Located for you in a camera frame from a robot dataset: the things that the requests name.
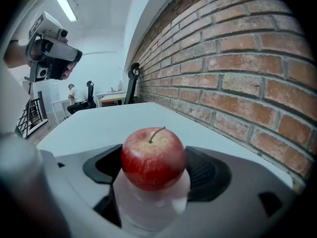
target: floor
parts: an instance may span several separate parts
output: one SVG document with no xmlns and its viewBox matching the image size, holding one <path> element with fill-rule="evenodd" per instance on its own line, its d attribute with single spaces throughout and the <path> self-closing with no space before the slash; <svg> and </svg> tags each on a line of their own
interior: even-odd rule
<svg viewBox="0 0 317 238">
<path fill-rule="evenodd" d="M 40 141 L 46 137 L 55 127 L 57 126 L 57 122 L 50 121 L 39 127 L 36 131 L 34 131 L 28 138 L 28 141 L 31 141 L 34 145 L 40 143 Z"/>
</svg>

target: ceiling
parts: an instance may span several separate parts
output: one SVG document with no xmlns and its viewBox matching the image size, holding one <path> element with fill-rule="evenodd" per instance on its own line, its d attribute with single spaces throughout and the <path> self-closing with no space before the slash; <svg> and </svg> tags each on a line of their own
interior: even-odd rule
<svg viewBox="0 0 317 238">
<path fill-rule="evenodd" d="M 70 22 L 56 0 L 47 0 L 46 11 L 68 31 L 88 29 L 124 30 L 132 0 L 68 0 L 78 20 Z"/>
</svg>

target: ceiling light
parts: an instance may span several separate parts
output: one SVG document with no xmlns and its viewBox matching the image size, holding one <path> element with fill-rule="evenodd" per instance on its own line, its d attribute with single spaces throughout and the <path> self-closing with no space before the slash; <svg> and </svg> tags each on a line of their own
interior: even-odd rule
<svg viewBox="0 0 317 238">
<path fill-rule="evenodd" d="M 57 2 L 59 3 L 63 11 L 65 12 L 70 22 L 74 22 L 77 20 L 77 17 L 75 16 L 67 0 L 57 0 Z"/>
</svg>

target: red apple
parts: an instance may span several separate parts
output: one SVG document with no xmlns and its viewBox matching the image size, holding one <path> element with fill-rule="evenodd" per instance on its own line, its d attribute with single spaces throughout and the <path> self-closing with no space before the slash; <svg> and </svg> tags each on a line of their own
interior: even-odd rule
<svg viewBox="0 0 317 238">
<path fill-rule="evenodd" d="M 185 150 L 170 130 L 144 128 L 132 133 L 121 150 L 122 169 L 136 187 L 156 191 L 175 184 L 185 169 Z"/>
</svg>

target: white table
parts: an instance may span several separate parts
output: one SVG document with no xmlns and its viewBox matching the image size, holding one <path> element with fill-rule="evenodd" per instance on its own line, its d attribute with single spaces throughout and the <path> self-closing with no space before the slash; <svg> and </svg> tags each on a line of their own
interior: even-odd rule
<svg viewBox="0 0 317 238">
<path fill-rule="evenodd" d="M 63 156 L 123 144 L 138 129 L 163 126 L 173 131 L 184 146 L 203 147 L 257 162 L 292 188 L 291 177 L 278 167 L 217 132 L 155 103 L 76 112 L 51 131 L 37 147 L 52 152 L 54 156 Z"/>
<path fill-rule="evenodd" d="M 96 94 L 96 98 L 97 98 L 97 101 L 96 101 L 96 104 L 97 104 L 97 107 L 100 108 L 100 100 L 99 100 L 99 97 L 103 97 L 103 96 L 106 96 L 106 95 L 112 95 L 112 94 L 121 94 L 121 93 L 125 93 L 125 91 L 117 91 L 117 92 L 106 92 L 106 93 L 98 93 Z"/>
<path fill-rule="evenodd" d="M 56 115 L 55 104 L 61 104 L 64 117 L 66 118 L 67 115 L 66 115 L 63 103 L 67 103 L 67 102 L 69 103 L 69 105 L 72 105 L 72 100 L 71 99 L 63 99 L 63 100 L 58 100 L 58 101 L 51 102 L 51 105 L 52 105 L 52 108 L 53 108 L 53 112 L 54 112 L 54 116 L 55 116 L 57 124 L 59 124 L 59 120 L 58 120 L 58 117 Z"/>
</svg>

